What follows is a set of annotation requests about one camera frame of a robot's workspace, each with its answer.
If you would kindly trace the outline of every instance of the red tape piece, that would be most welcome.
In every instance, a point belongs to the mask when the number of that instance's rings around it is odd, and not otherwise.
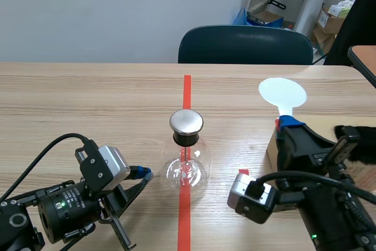
[[[183,109],[191,109],[192,78],[184,76]],[[182,172],[188,173],[186,161],[190,161],[190,148],[182,148],[180,161]],[[177,251],[190,251],[190,184],[189,180],[182,178],[182,185],[179,192],[179,222],[177,230]]]
[[[247,170],[247,169],[239,169],[239,173],[243,173],[245,175],[249,175],[249,170]]]

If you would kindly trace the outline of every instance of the dark teal chair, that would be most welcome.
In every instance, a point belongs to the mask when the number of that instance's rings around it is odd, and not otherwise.
[[[178,63],[312,65],[302,34],[263,26],[201,26],[182,39]]]

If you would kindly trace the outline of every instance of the black fabric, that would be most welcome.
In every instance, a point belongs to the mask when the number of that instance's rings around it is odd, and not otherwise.
[[[180,44],[179,63],[312,65],[310,41],[298,32],[262,26],[202,26]]]
[[[344,135],[343,126],[335,126],[335,137],[339,139]],[[376,128],[369,126],[355,126],[359,133],[358,145],[351,151],[349,161],[360,161],[364,164],[376,165]]]
[[[351,66],[347,51],[354,45],[376,45],[376,0],[356,0],[347,15],[324,65]]]

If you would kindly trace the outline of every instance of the white wall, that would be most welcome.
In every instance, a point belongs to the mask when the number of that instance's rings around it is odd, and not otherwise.
[[[246,0],[0,0],[0,61],[176,62],[195,26]]]

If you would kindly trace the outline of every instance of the white label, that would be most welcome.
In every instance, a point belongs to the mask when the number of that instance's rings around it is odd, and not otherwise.
[[[318,23],[320,24],[320,26],[323,27],[323,29],[325,28],[325,25],[327,24],[328,19],[329,19],[329,16],[324,11],[321,11],[320,17],[318,18]]]

